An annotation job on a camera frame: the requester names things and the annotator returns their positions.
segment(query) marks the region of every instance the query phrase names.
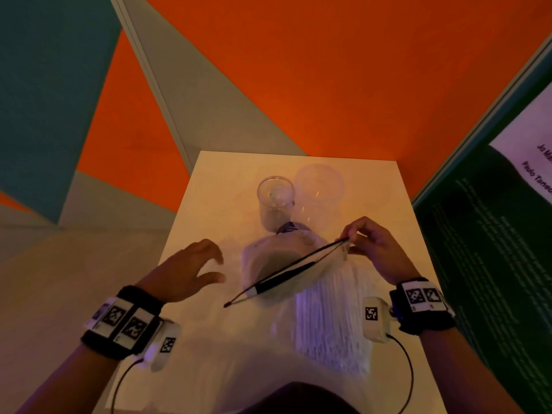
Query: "white strands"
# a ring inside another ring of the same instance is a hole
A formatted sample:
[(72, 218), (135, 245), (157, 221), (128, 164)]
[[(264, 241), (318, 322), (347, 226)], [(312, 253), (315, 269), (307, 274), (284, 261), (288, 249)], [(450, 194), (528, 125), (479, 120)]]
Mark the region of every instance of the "white strands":
[(343, 372), (369, 371), (371, 343), (362, 334), (362, 299), (366, 276), (348, 261), (296, 296), (297, 352)]

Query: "hand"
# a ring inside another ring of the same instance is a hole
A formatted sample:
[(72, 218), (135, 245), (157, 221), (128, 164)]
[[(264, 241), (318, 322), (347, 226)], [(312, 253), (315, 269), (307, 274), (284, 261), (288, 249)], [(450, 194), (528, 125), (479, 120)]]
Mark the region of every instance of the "hand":
[(340, 239), (349, 237), (349, 254), (368, 257), (382, 277), (392, 285), (419, 277), (418, 270), (391, 233), (366, 216), (347, 225)]
[(195, 295), (204, 286), (224, 283), (226, 277), (218, 271), (210, 271), (198, 277), (198, 272), (210, 259), (223, 264), (223, 253), (210, 239), (190, 244), (140, 280), (136, 286), (166, 304), (178, 302)]

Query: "left hand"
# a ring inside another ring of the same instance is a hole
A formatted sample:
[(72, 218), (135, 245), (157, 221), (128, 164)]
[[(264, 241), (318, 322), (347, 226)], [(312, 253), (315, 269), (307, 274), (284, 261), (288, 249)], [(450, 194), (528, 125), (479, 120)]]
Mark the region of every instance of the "left hand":
[(149, 272), (136, 286), (164, 304), (182, 301), (206, 285), (226, 281), (224, 274), (218, 271), (198, 276), (201, 268), (212, 258), (218, 264), (224, 263), (222, 251), (210, 239), (191, 243)]

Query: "plastic cup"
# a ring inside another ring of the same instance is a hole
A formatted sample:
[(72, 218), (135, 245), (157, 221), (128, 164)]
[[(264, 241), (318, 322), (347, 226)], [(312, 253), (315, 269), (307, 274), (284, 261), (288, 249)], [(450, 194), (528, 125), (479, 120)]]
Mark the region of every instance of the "plastic cup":
[(345, 192), (341, 174), (324, 164), (310, 164), (295, 176), (293, 222), (300, 222), (321, 232), (335, 217)]
[(290, 180), (279, 175), (267, 177), (259, 183), (257, 197), (260, 222), (267, 231), (277, 232), (292, 220), (295, 189)]

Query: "wristband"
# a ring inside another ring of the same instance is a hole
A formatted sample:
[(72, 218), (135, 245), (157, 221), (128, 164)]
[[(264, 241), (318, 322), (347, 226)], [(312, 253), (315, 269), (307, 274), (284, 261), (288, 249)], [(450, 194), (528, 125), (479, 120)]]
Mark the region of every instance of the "wristband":
[(81, 342), (110, 359), (139, 354), (161, 324), (163, 303), (136, 286), (125, 286), (107, 299), (85, 324)]
[(399, 329), (418, 336), (425, 329), (441, 331), (452, 328), (454, 311), (437, 286), (426, 278), (401, 282), (389, 293)]

